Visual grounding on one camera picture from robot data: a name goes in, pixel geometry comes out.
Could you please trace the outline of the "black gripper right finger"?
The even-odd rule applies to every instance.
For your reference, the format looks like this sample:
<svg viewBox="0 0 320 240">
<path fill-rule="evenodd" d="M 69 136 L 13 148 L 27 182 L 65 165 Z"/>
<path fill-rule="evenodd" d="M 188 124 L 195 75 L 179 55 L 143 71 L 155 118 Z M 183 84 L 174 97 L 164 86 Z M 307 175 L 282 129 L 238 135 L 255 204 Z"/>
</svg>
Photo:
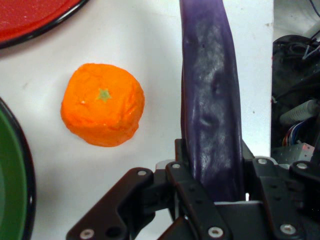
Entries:
<svg viewBox="0 0 320 240">
<path fill-rule="evenodd" d="M 320 168 L 298 161 L 287 168 L 254 156 L 242 144 L 244 185 L 250 201 L 259 201 L 262 229 L 269 240 L 320 238 Z"/>
</svg>

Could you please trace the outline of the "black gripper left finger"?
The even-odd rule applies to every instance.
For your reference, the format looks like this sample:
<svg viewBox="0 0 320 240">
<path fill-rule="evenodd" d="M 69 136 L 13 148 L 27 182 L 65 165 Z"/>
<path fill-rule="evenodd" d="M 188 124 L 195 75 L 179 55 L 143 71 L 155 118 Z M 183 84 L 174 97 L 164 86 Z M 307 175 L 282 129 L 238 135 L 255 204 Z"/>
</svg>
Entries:
<svg viewBox="0 0 320 240">
<path fill-rule="evenodd" d="M 185 143 L 156 170 L 130 169 L 66 234 L 68 240 L 134 240 L 167 209 L 171 225 L 162 240 L 231 240 L 232 231 L 206 191 L 192 177 Z"/>
</svg>

